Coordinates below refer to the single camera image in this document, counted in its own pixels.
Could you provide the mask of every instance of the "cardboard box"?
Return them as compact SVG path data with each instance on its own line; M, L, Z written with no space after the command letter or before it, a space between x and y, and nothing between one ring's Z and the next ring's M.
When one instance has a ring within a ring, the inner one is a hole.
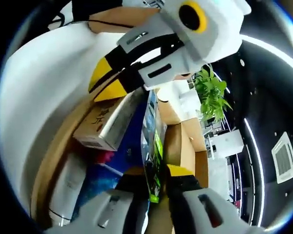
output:
M185 132L191 140L191 144L195 152L205 151L206 145L202 134L201 124L198 118L191 118L181 121L174 112L169 101L158 100L161 120L167 125L174 125L181 123Z
M198 117L201 101L194 88L190 89L186 80L174 80L160 86L157 98L164 103L169 103L180 122Z
M195 151L181 123L167 127L164 162L187 168L195 174Z
M89 16L90 20L100 20L123 25L140 26L144 24L149 17L158 13L160 9L152 7L115 7L106 11ZM110 24L88 22L89 28L94 33L126 33L130 29Z
M195 153L195 177L202 188L209 187L209 166L207 162L207 151Z
M86 147L116 151L143 95L140 88L125 97L97 102L73 137Z

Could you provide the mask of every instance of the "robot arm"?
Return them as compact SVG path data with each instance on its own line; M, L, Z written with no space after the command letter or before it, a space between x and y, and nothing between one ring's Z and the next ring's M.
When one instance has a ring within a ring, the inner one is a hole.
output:
M167 0L159 13L127 32L118 46L99 61L89 92L100 80L117 72L123 78L95 101L118 98L140 86L149 90L176 75L197 72L204 64L236 53L242 44L244 15L250 11L245 0ZM139 61L158 48L158 56Z
M216 192L201 189L192 172L178 166L167 167L169 210L176 234L264 233L262 228L241 220L235 207ZM105 191L86 203L75 221L64 227L48 229L46 233L144 233L145 225L141 220L147 222L148 203L147 199L137 202L135 196L135 192L119 188Z

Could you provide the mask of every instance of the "black ceiling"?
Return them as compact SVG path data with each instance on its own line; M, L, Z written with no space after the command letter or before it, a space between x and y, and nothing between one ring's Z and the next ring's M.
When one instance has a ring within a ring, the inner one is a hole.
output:
M293 49L262 2L252 1L252 13L246 16L241 33L263 40L293 58ZM265 180L265 208L262 226L277 217L293 194L293 179L276 183L271 150L283 132L293 145L293 68L271 52L244 41L239 52L213 64L230 94L225 98L233 107L227 113L231 128L237 127L248 145L255 176L254 225L258 223L261 204L261 179L257 154L244 118L248 120L260 152ZM239 154L244 187L243 217L249 220L252 186L250 160L246 149Z

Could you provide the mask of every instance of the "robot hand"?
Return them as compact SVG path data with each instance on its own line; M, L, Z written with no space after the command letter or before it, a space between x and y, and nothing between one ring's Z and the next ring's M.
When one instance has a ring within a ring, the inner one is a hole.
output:
M262 228L250 226L241 220L235 207L216 192L211 189L201 189L192 172L178 166L167 167L166 189L176 234L264 233ZM48 234L144 233L147 223L147 199L141 199L142 193L137 196L138 190L128 192L119 188L105 191L90 200L81 208L79 217L72 223L64 227L53 227L46 232Z

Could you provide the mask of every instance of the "red object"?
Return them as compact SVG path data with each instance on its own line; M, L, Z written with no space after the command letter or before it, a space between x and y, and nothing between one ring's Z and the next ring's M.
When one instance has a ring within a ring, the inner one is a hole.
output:
M97 128L97 132L100 131L103 127L103 124L100 124L100 126Z
M97 151L97 155L95 157L95 163L106 163L112 160L114 156L113 151L99 150Z
M240 204L241 204L240 200L234 202L234 205L239 209L240 209Z

